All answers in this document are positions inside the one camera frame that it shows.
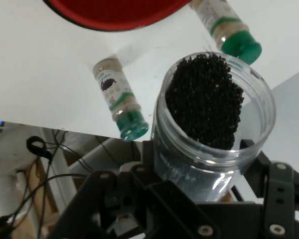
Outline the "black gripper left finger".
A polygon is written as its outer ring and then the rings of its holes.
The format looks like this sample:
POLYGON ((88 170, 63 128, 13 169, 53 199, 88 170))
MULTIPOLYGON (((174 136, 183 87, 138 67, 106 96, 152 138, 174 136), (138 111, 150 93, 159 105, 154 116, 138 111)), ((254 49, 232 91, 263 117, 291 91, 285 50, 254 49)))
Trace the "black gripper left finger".
POLYGON ((112 239, 118 216, 148 239, 218 239, 219 227, 171 181, 142 164, 116 175, 92 173, 58 220, 56 239, 112 239))

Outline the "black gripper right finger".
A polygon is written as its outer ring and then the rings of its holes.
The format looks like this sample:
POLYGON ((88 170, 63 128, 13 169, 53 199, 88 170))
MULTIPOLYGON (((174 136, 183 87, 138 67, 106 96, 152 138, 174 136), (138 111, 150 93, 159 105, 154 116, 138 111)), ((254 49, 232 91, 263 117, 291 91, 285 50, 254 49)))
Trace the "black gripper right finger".
POLYGON ((242 239, 299 239, 299 173, 282 162, 271 162, 260 153, 244 174, 257 198, 257 213, 245 212, 240 223, 242 239))

